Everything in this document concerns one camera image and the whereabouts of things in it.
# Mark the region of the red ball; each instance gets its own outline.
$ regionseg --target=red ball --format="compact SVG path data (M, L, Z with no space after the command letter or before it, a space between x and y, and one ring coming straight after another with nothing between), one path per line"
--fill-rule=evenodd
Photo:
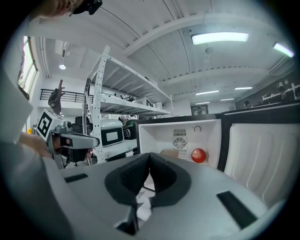
M203 163L206 159L206 153L201 148L196 148L192 151L192 160L196 163Z

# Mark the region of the fluorescent ceiling light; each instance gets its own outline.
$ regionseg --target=fluorescent ceiling light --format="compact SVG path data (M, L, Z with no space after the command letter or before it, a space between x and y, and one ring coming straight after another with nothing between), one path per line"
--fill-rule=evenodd
M287 49L286 47L283 47L279 43L275 44L274 49L276 49L276 50L278 50L278 51L280 51L280 52L288 55L290 58L292 58L294 56L294 53L291 50Z
M219 92L219 90L215 90L215 91L208 91L208 92L198 92L198 93L196 93L196 95L202 95L202 94L214 93L214 92Z
M60 69L65 70L65 69L66 69L66 66L65 66L64 64L61 64L61 65L60 65Z
M252 89L252 87L235 88L234 90L246 90L246 89Z
M205 103L195 103L195 105L206 104L206 103L209 103L209 102L205 102Z
M214 32L192 36L193 44L221 42L221 41L240 41L247 42L249 34L239 32Z

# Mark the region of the window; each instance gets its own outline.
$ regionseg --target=window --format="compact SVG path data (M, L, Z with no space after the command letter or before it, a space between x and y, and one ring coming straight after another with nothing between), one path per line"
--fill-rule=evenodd
M19 79L19 85L24 89L25 92L29 93L33 79L38 70L31 53L30 37L24 37L23 50L25 53L24 67Z

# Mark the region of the white metal shelf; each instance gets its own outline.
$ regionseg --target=white metal shelf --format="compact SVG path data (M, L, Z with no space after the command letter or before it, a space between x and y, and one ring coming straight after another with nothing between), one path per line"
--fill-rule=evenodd
M101 97L101 113L110 114L128 114L128 115L164 115L170 114L168 111L157 109L155 107L150 107L138 103L129 102L115 96L105 96Z
M102 154L104 159L112 158L121 153L127 153L136 148L136 139L134 140L124 140L124 142L102 148Z
M94 69L91 83L96 82L96 73ZM102 86L138 98L146 97L152 103L171 101L171 98L152 82L109 55L105 64Z

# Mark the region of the railing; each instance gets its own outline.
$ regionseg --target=railing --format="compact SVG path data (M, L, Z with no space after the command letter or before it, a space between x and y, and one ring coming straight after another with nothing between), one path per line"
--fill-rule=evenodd
M51 89L41 89L41 97L40 100L47 100L49 99L53 90ZM68 92L63 91L65 94L60 98L61 101L66 102L73 102L73 103L82 103L83 102L83 93L78 92ZM93 103L94 95L89 95L90 103Z

